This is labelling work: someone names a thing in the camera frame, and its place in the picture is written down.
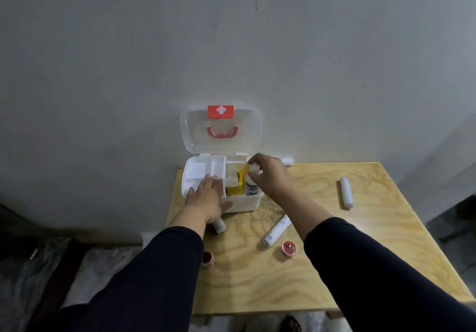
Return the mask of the person's right hand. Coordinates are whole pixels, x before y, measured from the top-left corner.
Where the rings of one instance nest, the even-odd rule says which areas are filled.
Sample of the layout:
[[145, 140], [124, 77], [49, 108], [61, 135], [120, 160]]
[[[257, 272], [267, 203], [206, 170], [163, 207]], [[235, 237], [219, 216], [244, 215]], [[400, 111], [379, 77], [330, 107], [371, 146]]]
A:
[[260, 176], [251, 174], [259, 188], [279, 206], [284, 206], [295, 189], [293, 180], [280, 158], [263, 153], [253, 155], [248, 164], [261, 165]]

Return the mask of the person's left hand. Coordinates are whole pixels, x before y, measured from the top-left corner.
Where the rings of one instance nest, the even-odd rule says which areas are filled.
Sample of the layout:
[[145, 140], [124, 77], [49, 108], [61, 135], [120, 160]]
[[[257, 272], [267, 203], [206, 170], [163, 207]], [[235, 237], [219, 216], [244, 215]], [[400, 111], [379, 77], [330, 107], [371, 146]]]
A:
[[220, 203], [227, 202], [223, 197], [223, 180], [216, 176], [216, 194], [205, 193], [205, 177], [199, 183], [194, 201], [186, 201], [185, 205], [199, 212], [205, 219], [206, 224], [211, 224], [223, 214], [220, 213]]

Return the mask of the white first aid box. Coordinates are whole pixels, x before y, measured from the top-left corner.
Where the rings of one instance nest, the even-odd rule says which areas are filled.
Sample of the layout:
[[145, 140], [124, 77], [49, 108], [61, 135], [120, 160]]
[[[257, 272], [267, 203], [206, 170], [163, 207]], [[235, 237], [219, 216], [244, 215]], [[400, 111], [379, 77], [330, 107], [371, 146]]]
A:
[[[183, 111], [180, 130], [184, 145], [193, 157], [243, 153], [248, 160], [261, 146], [263, 117], [256, 109], [209, 105], [204, 109]], [[262, 196], [262, 192], [255, 196], [247, 196], [245, 192], [232, 197], [223, 194], [224, 200], [233, 202], [228, 213], [255, 211]]]

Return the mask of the person's left forearm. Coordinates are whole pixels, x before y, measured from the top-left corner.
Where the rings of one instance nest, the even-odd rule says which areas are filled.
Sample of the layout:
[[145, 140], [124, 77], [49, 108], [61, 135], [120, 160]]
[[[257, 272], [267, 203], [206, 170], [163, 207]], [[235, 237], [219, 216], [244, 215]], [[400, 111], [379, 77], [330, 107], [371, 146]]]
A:
[[212, 210], [184, 207], [88, 303], [60, 309], [34, 332], [188, 332]]

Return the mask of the person's right forearm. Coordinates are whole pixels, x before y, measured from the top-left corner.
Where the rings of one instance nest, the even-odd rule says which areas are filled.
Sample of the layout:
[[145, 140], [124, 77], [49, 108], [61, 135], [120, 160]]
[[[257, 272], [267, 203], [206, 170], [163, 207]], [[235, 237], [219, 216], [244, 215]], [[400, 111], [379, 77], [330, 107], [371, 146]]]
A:
[[476, 312], [354, 225], [297, 191], [281, 208], [353, 332], [476, 332]]

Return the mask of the white divided tray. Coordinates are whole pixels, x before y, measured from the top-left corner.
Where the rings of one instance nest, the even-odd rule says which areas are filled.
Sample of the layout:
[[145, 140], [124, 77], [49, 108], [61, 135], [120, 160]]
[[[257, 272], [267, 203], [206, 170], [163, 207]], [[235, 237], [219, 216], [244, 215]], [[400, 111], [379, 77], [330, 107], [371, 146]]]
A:
[[234, 174], [237, 169], [242, 171], [244, 180], [246, 161], [247, 155], [243, 153], [199, 155], [190, 158], [183, 171], [182, 195], [185, 197], [190, 187], [197, 188], [207, 173], [222, 179], [225, 191], [225, 177]]

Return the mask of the yellow carton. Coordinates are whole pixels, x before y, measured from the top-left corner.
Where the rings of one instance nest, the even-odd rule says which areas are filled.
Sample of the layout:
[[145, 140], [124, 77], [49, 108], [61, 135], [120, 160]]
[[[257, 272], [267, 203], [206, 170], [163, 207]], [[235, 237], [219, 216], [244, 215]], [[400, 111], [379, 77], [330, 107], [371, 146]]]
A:
[[243, 175], [240, 169], [225, 177], [225, 195], [227, 197], [243, 195]]

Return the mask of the grey patterned blanket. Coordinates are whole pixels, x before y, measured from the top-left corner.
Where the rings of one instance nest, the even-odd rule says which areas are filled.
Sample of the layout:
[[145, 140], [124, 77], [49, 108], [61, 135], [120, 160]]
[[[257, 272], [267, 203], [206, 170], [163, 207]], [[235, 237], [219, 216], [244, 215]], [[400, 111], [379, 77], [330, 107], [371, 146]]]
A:
[[0, 204], [0, 332], [30, 332], [62, 307], [89, 302], [141, 248], [83, 243]]

